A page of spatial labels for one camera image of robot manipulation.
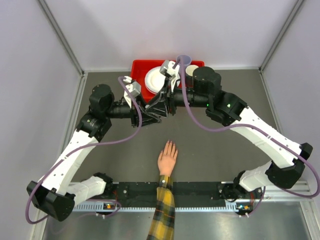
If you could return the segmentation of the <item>lavender plastic cup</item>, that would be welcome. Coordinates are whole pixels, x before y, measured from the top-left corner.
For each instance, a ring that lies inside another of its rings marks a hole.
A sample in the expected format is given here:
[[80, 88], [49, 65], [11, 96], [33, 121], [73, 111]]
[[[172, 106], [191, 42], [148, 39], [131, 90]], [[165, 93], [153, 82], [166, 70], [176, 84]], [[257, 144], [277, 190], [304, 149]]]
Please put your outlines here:
[[192, 58], [188, 55], [182, 54], [176, 58], [176, 62], [181, 66], [184, 65], [185, 67], [187, 67], [191, 64]]

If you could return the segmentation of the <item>red plastic tray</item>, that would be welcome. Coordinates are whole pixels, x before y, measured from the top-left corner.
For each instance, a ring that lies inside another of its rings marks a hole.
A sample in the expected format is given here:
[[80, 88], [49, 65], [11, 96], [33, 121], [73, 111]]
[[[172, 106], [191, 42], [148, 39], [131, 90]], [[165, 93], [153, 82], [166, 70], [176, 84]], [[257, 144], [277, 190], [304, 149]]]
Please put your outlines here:
[[[149, 70], [155, 67], [161, 67], [165, 60], [154, 60], [154, 59], [136, 59], [132, 62], [132, 68], [130, 77], [137, 81], [141, 85], [141, 95], [147, 103], [155, 96], [151, 94], [145, 86], [145, 76]], [[203, 61], [192, 61], [190, 65], [197, 65], [204, 67], [205, 63]], [[187, 88], [192, 88], [193, 85], [186, 85]]]

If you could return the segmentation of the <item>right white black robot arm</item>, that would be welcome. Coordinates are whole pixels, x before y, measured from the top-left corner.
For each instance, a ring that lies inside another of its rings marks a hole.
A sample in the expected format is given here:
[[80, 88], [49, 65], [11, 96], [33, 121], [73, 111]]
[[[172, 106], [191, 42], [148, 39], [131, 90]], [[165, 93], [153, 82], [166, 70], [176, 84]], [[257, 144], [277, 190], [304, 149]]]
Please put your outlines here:
[[270, 158], [268, 163], [244, 170], [235, 177], [228, 191], [231, 198], [245, 198], [266, 186], [290, 193], [302, 176], [313, 147], [283, 136], [244, 100], [224, 91], [221, 80], [221, 75], [208, 66], [189, 65], [184, 71], [178, 67], [154, 67], [144, 79], [146, 88], [155, 94], [148, 108], [155, 109], [156, 104], [162, 104], [164, 110], [175, 114], [177, 107], [184, 106], [187, 110], [204, 107], [211, 120], [243, 136]]

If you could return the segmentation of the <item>dark green mug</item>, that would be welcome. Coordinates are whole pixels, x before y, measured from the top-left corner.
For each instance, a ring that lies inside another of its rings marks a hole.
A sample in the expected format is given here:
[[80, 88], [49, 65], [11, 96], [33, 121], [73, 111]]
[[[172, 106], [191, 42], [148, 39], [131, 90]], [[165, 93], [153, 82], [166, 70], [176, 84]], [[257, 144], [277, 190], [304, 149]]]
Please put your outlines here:
[[195, 64], [191, 64], [186, 67], [186, 69], [185, 69], [185, 83], [186, 83], [186, 85], [188, 85], [188, 86], [193, 85], [193, 73], [197, 68], [199, 68], [199, 66], [197, 66]]

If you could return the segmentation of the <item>white plate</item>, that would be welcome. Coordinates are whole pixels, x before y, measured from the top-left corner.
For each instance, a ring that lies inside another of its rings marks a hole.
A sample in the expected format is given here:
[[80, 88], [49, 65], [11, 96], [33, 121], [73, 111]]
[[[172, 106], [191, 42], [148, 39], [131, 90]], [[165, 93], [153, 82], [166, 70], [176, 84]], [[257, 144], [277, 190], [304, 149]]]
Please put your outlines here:
[[160, 68], [157, 66], [147, 72], [144, 78], [145, 86], [164, 86], [166, 77], [160, 73]]
[[153, 95], [156, 95], [157, 93], [159, 93], [162, 89], [161, 86], [154, 86], [154, 85], [146, 85], [145, 86], [146, 89]]

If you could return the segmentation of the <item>aluminium frame rail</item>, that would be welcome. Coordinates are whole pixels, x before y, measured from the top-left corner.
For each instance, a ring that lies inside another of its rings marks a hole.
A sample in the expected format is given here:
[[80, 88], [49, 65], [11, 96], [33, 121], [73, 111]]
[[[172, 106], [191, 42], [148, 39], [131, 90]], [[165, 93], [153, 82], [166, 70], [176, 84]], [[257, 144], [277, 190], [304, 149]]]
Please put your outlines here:
[[[85, 186], [85, 182], [72, 182], [67, 193], [76, 195], [75, 201], [79, 204], [89, 199], [115, 199], [122, 202], [152, 202], [156, 199], [157, 182], [115, 182], [107, 183], [103, 191], [94, 191]], [[236, 187], [231, 182], [174, 182], [172, 192], [175, 199], [190, 201], [195, 199], [212, 199], [214, 201], [235, 202], [237, 200], [258, 200], [263, 195], [263, 188], [251, 192]], [[296, 183], [291, 189], [281, 189], [269, 185], [265, 190], [265, 197], [271, 194], [279, 198], [293, 198], [299, 195], [309, 196], [307, 185]]]

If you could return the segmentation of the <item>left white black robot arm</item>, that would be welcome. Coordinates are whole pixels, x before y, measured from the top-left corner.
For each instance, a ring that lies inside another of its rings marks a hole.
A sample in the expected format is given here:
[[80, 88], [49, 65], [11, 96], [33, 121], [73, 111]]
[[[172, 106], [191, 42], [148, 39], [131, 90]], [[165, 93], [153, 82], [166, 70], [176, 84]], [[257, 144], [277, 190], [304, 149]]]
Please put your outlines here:
[[76, 184], [72, 184], [72, 179], [88, 154], [95, 147], [104, 145], [102, 139], [111, 128], [112, 119], [130, 119], [139, 130], [149, 118], [141, 85], [134, 81], [123, 88], [124, 94], [119, 101], [115, 101], [107, 84], [92, 89], [88, 111], [80, 119], [66, 148], [50, 170], [26, 188], [28, 200], [24, 214], [29, 224], [42, 222], [42, 219], [31, 220], [31, 206], [62, 222], [82, 202], [98, 195], [106, 199], [113, 194], [111, 179], [103, 173]]

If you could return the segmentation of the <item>yellow plaid sleeve forearm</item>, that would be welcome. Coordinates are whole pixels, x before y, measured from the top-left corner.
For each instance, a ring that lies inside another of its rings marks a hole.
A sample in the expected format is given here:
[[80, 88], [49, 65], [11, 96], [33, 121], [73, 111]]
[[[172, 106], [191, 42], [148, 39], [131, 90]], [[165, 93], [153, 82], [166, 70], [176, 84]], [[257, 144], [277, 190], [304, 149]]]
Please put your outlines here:
[[160, 175], [156, 189], [156, 207], [147, 240], [174, 239], [175, 210], [173, 181], [169, 176]]

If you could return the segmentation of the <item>mannequin hand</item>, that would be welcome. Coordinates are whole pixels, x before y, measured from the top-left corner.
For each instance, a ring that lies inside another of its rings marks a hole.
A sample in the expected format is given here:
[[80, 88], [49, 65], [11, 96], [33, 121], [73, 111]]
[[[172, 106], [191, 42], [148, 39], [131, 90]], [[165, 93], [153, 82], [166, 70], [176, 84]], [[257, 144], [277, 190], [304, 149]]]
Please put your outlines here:
[[170, 177], [175, 168], [178, 157], [176, 144], [168, 140], [164, 149], [160, 152], [157, 160], [157, 166], [160, 176]]

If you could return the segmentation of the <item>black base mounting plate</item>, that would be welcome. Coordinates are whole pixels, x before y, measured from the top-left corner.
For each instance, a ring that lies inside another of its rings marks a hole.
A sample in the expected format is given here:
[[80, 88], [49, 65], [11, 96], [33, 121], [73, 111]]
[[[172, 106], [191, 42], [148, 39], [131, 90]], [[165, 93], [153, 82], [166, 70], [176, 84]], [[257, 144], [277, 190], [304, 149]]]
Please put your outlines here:
[[222, 182], [120, 182], [114, 183], [93, 200], [116, 200], [123, 208], [155, 207], [164, 200], [177, 208], [223, 207], [225, 202], [245, 201], [249, 205], [262, 196], [262, 189], [251, 192]]

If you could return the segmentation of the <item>lower white plate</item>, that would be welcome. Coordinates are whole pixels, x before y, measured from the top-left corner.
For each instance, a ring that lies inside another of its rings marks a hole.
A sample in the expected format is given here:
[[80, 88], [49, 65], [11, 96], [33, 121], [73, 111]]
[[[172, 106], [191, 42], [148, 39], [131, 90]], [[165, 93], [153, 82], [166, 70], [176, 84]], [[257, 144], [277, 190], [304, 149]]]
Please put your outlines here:
[[146, 89], [153, 95], [156, 95], [157, 93], [159, 93], [162, 89], [161, 86], [154, 86], [154, 85], [146, 85], [145, 86]]

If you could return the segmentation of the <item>upper white plate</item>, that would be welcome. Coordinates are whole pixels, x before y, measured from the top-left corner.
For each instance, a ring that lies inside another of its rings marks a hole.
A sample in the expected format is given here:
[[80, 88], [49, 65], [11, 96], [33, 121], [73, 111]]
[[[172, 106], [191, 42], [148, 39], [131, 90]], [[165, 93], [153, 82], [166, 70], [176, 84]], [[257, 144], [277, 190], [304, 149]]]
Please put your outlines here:
[[144, 78], [145, 86], [164, 86], [166, 77], [160, 73], [160, 68], [157, 66], [147, 72]]

